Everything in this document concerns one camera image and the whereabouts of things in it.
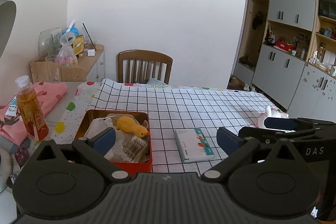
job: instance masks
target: beverage bottle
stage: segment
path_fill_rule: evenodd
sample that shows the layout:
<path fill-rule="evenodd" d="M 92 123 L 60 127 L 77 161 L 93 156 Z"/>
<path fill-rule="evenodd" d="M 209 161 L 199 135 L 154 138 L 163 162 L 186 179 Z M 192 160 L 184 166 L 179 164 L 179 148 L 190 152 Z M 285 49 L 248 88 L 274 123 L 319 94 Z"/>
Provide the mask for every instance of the beverage bottle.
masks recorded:
<path fill-rule="evenodd" d="M 16 100 L 26 130 L 35 141 L 41 141 L 48 135 L 49 128 L 43 118 L 36 92 L 28 75 L 17 78 L 15 82 L 20 88 Z"/>

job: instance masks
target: yellow dot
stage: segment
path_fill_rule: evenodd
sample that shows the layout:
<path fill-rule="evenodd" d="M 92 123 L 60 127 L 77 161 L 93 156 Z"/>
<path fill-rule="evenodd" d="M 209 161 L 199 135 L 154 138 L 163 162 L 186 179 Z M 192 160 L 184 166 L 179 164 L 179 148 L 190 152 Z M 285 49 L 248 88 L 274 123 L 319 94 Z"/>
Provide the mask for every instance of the yellow dot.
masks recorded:
<path fill-rule="evenodd" d="M 62 133 L 65 130 L 64 122 L 58 122 L 54 128 L 55 132 Z"/>

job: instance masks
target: mirror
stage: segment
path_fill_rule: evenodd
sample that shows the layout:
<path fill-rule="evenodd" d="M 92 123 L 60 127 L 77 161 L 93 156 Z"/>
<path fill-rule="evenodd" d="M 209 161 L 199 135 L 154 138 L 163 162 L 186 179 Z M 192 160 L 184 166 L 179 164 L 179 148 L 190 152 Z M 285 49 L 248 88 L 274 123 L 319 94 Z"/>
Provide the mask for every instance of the mirror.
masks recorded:
<path fill-rule="evenodd" d="M 0 0 L 0 57 L 8 43 L 16 16 L 16 4 L 11 0 Z"/>

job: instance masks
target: purple object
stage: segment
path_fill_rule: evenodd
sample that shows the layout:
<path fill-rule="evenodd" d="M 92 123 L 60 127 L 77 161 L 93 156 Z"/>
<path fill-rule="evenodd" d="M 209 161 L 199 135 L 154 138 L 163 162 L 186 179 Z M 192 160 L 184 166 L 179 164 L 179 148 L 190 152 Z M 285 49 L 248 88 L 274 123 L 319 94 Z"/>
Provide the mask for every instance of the purple object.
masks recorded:
<path fill-rule="evenodd" d="M 20 168 L 22 168 L 23 165 L 29 159 L 28 149 L 23 147 L 23 146 L 20 146 L 15 150 L 14 156 L 15 156 L 15 159 L 16 159 L 18 165 L 20 166 Z"/>

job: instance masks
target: yellow rubber duck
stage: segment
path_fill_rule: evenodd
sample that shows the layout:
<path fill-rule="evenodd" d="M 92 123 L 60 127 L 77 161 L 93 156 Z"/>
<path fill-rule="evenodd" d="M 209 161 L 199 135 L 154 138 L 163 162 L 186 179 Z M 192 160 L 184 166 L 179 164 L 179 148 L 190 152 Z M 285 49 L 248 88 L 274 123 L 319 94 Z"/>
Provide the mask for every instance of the yellow rubber duck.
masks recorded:
<path fill-rule="evenodd" d="M 136 122 L 128 116 L 119 117 L 115 125 L 118 130 L 125 133 L 134 133 L 139 138 L 143 138 L 144 136 L 148 136 L 150 134 L 144 126 L 136 124 Z"/>

